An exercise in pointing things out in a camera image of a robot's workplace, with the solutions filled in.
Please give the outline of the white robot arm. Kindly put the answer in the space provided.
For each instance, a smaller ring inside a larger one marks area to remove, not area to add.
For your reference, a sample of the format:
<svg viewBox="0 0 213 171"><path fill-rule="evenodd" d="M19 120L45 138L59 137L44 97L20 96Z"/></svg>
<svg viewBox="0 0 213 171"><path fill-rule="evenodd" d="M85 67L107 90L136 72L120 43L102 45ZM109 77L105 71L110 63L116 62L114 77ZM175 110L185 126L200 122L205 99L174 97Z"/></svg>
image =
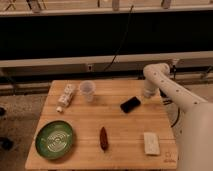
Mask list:
<svg viewBox="0 0 213 171"><path fill-rule="evenodd" d="M184 113L176 171L213 171L213 103L187 90L169 78L166 63L144 67L144 96L160 89Z"/></svg>

